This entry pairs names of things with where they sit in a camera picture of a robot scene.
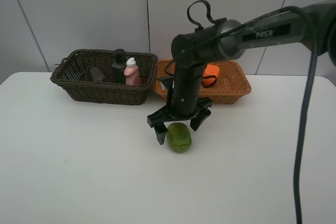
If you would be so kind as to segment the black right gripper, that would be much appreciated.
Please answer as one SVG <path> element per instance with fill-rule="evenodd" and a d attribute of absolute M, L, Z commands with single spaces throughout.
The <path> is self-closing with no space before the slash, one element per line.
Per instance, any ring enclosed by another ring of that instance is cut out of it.
<path fill-rule="evenodd" d="M 211 115 L 209 108 L 212 106 L 212 100 L 209 98 L 197 99 L 196 107 L 191 115 L 177 115 L 170 111 L 167 105 L 161 107 L 147 117 L 148 125 L 155 130 L 157 141 L 160 145 L 164 144 L 168 132 L 165 122 L 179 122 L 190 120 L 190 127 L 197 131 L 200 125 Z"/>

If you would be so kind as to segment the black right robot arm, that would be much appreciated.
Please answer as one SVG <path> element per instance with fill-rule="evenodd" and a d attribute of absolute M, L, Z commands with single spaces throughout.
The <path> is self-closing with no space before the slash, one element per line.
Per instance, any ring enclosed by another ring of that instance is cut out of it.
<path fill-rule="evenodd" d="M 335 1 L 306 7 L 287 6 L 246 23 L 226 18 L 212 20 L 210 27 L 196 23 L 193 33 L 177 35 L 171 44 L 173 73 L 161 77 L 167 88 L 164 107 L 148 116 L 148 125 L 164 143 L 166 122 L 190 121 L 197 130 L 210 116 L 212 101 L 200 98 L 203 73 L 212 62 L 240 58 L 246 49 L 302 43 L 311 51 L 308 80 L 303 96 L 299 136 L 306 127 L 308 104 L 317 58 L 328 52 L 335 60 Z"/>

